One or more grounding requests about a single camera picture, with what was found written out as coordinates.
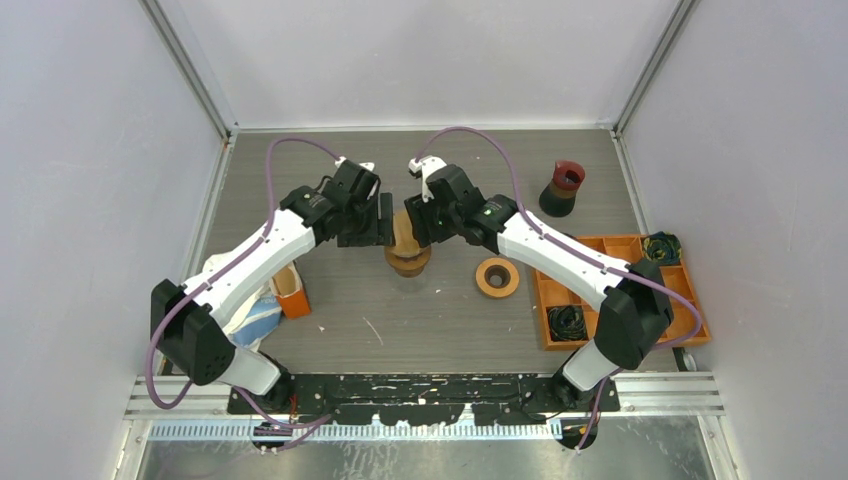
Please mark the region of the brown paper coffee filter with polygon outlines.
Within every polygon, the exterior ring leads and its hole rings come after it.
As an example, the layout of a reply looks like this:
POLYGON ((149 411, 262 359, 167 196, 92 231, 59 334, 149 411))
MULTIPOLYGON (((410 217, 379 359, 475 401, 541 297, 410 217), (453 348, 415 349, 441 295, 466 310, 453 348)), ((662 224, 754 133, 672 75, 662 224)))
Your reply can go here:
POLYGON ((400 258, 418 256, 423 248, 414 237, 410 216, 406 210, 400 210, 393 216, 394 245, 389 252, 400 258))

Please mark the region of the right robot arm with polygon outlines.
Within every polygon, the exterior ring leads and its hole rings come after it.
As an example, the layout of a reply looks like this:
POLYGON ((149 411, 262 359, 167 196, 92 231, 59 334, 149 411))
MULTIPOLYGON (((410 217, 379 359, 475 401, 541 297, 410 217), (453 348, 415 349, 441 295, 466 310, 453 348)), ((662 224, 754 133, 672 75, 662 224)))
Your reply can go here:
POLYGON ((520 261, 576 294, 597 315, 592 338, 559 369, 558 403, 582 409, 594 387, 618 370, 633 370, 670 326, 670 291, 657 266, 629 263, 557 232, 505 195, 485 197, 457 165, 428 156, 409 163, 421 192, 405 202, 422 246, 454 236, 520 261))

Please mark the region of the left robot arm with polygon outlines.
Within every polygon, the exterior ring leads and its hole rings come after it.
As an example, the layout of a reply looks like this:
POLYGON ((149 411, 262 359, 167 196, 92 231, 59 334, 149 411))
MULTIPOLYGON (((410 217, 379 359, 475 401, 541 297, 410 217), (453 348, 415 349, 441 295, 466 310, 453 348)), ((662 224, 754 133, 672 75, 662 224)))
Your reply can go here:
POLYGON ((385 195, 371 162, 342 158, 312 188, 301 186, 272 206, 269 220, 237 246, 224 265, 178 285, 165 279, 151 292, 151 343, 197 386, 222 383, 269 413, 292 397, 289 372, 270 356, 225 333, 239 307, 284 267, 338 236, 380 224, 385 195))

